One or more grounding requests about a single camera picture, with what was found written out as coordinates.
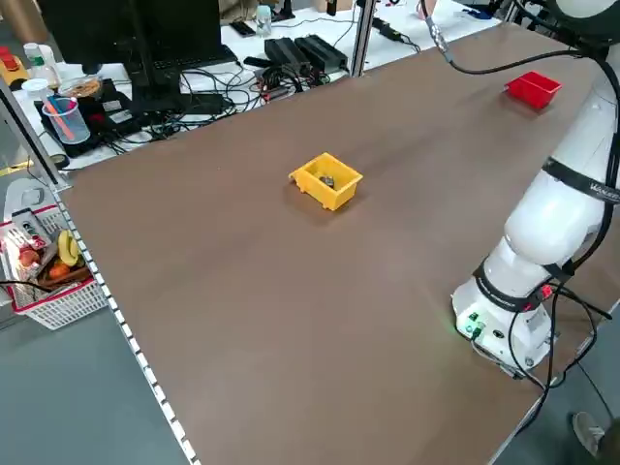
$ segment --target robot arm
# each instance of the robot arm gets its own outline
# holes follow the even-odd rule
[[[547,6],[589,40],[620,41],[620,1],[549,0]],[[434,26],[431,18],[427,23]],[[445,56],[450,62],[450,53]],[[607,64],[620,74],[620,46],[610,47]],[[452,296],[459,332],[512,372],[538,364],[554,337],[543,305],[532,297],[605,228],[605,216],[610,221],[612,204],[594,191],[618,195],[610,157],[616,114],[617,94],[601,73],[571,129],[509,217],[499,244]],[[592,192],[575,188],[558,170],[576,173],[590,183]]]

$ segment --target yellow box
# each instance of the yellow box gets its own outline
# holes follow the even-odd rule
[[[320,179],[323,176],[333,179],[333,189]],[[289,174],[289,179],[294,179],[301,192],[307,192],[322,203],[323,208],[330,210],[348,201],[356,193],[356,186],[362,178],[357,171],[327,152]]]

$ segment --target floor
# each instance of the floor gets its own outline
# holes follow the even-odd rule
[[[10,40],[6,24],[0,22],[0,44]],[[6,125],[0,124],[3,165],[22,161],[16,149]],[[8,183],[23,175],[27,173],[0,177],[0,199]],[[6,317],[6,309],[0,308],[0,463],[187,464],[108,309],[56,332],[27,319],[11,320],[2,329],[3,311]],[[583,363],[617,416],[619,333],[618,321],[602,327],[597,347]],[[591,463],[569,427],[570,414],[578,410],[608,423],[599,397],[575,369],[552,391],[537,422],[512,440],[496,463]]]

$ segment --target table surface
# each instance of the table surface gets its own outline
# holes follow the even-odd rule
[[[502,25],[453,49],[476,69],[559,47]],[[537,392],[471,351],[450,293],[593,75],[536,69],[564,83],[541,113],[502,94],[526,68],[429,50],[77,173],[62,200],[202,463],[480,464],[510,435]],[[364,175],[335,213],[287,182],[323,151]],[[576,289],[608,308],[619,255]]]
[[[428,35],[428,30],[425,23],[419,20],[415,14],[416,3],[417,2],[402,0],[398,6],[395,7],[379,5],[376,16],[389,22],[396,30],[407,34],[422,49],[427,49],[433,47],[433,43]],[[453,2],[452,0],[440,0],[437,10],[433,15],[437,23],[443,27],[449,41],[473,34],[488,27],[493,27],[499,22],[497,19],[475,19],[471,16],[462,14],[462,9],[462,5]],[[351,23],[333,22],[333,20],[350,21],[354,18],[352,11],[338,12],[335,17],[320,14],[313,8],[299,10],[294,13],[296,15],[295,19],[274,23],[273,34],[270,38],[295,38],[307,36],[309,34],[318,34],[327,42],[334,44],[338,38],[340,38],[347,31],[349,26],[351,26]],[[358,13],[359,11],[357,9],[357,11],[355,11],[355,19],[357,19]],[[338,43],[338,48],[349,56],[350,61],[353,56],[356,31],[357,25],[354,24],[349,33],[347,33],[347,35]],[[222,27],[222,42],[234,51],[240,61],[243,61],[243,59],[247,56],[264,57],[264,39],[259,36],[242,38],[232,28],[230,28],[230,26],[224,26]],[[372,69],[413,53],[414,50],[412,47],[391,42],[385,37],[380,36],[376,30],[373,30],[366,56],[366,68]],[[253,70],[255,68],[245,67],[245,69],[241,71],[236,65],[234,65],[234,63],[228,63],[224,65],[205,67],[203,69],[208,70],[211,73],[221,73],[222,75],[218,75],[217,77],[224,82],[232,79],[234,75],[237,75],[234,82],[246,82],[253,76]],[[59,63],[59,71],[63,79],[83,76],[80,65],[67,65],[65,63]],[[104,65],[100,75],[104,78],[112,78],[115,82],[117,82],[116,86],[118,90],[127,94],[131,98],[131,85],[128,83],[123,83],[128,82],[128,77],[122,65]],[[334,80],[345,75],[346,74],[344,72],[334,73],[330,75],[330,77]],[[209,78],[189,74],[185,76],[188,79],[193,91],[214,89],[213,81]],[[252,83],[252,81],[249,81],[245,85],[236,87],[236,89],[250,92],[252,96],[258,95],[250,89]],[[224,85],[218,84],[218,87],[222,90]],[[182,88],[182,91],[188,92],[189,90],[187,88]],[[230,96],[239,104],[237,109],[242,110],[242,103],[246,100],[244,94],[242,92],[233,92]],[[28,120],[35,128],[37,134],[40,134],[44,128],[41,124],[39,114],[34,109],[32,99],[28,97],[25,91],[17,91],[15,93],[15,97],[26,113]],[[204,115],[193,115],[184,118],[186,121],[200,119],[204,119]],[[146,133],[142,133],[132,135],[130,136],[130,139],[148,141],[149,136]],[[41,140],[49,153],[58,153],[62,151],[56,141],[49,135],[42,135]],[[128,151],[137,148],[137,145],[134,143],[120,142],[119,145]],[[69,165],[69,168],[73,170],[84,168],[115,156],[116,153],[109,147],[100,147],[73,159],[72,163]]]

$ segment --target computer monitor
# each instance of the computer monitor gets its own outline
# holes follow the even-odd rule
[[[82,65],[140,62],[132,3],[155,68],[236,60],[222,44],[218,0],[39,0],[63,59]]]
[[[39,5],[65,61],[125,65],[132,112],[222,110],[217,94],[186,95],[179,89],[184,69],[236,61],[222,45],[217,0],[106,0],[96,8],[83,0],[39,0]]]

